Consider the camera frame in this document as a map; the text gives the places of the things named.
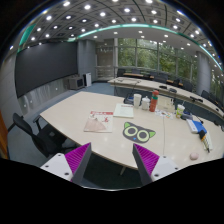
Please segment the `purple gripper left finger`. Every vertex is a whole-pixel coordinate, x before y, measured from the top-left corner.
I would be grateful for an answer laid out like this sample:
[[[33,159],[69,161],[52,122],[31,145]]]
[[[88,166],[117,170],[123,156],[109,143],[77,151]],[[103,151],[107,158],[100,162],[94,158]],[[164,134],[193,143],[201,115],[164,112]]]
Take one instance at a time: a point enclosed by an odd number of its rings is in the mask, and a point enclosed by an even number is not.
[[[41,168],[77,185],[81,184],[91,156],[91,144],[82,145],[66,154],[57,153]]]

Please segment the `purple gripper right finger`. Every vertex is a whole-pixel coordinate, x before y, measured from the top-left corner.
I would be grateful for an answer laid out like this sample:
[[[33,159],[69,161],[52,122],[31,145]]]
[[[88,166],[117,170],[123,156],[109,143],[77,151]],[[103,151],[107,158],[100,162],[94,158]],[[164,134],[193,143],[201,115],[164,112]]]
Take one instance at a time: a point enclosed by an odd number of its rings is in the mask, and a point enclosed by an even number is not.
[[[132,154],[143,186],[179,170],[167,156],[159,156],[136,143],[133,144]]]

